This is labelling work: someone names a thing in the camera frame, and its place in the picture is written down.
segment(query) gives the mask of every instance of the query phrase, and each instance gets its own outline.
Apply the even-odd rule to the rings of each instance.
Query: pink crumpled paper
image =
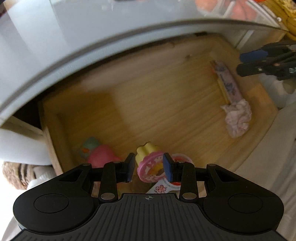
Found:
[[[226,112],[226,128],[232,138],[240,137],[249,129],[252,111],[248,101],[241,99],[237,104],[223,105],[221,108]]]

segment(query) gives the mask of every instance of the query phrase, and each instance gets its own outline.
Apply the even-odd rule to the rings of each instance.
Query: crosshair symbol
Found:
[[[151,197],[151,196],[147,196],[147,197],[145,197],[145,199],[148,200],[148,201],[150,201],[150,200],[153,199],[153,197]]]

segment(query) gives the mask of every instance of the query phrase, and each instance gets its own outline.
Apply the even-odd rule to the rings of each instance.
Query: white floor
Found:
[[[16,198],[24,191],[16,190],[10,185],[2,174],[2,162],[0,161],[0,240],[4,231],[13,217],[12,207]]]

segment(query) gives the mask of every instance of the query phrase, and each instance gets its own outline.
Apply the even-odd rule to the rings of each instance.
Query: silver screw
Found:
[[[193,199],[197,198],[197,195],[193,192],[186,192],[182,195],[182,197],[187,200],[193,200]]]
[[[101,198],[104,200],[111,200],[111,199],[115,198],[115,195],[110,192],[105,192],[101,195]]]

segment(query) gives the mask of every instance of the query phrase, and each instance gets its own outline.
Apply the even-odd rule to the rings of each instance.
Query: wooden drawer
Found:
[[[185,37],[70,77],[42,101],[42,125],[57,174],[85,162],[78,150],[90,136],[122,159],[151,141],[163,151],[188,155],[196,167],[217,163],[234,171],[277,115],[257,77],[236,74],[238,57],[218,35]],[[226,63],[251,105],[250,129],[242,137],[227,133],[211,60]],[[136,175],[132,183],[129,191],[147,191]]]

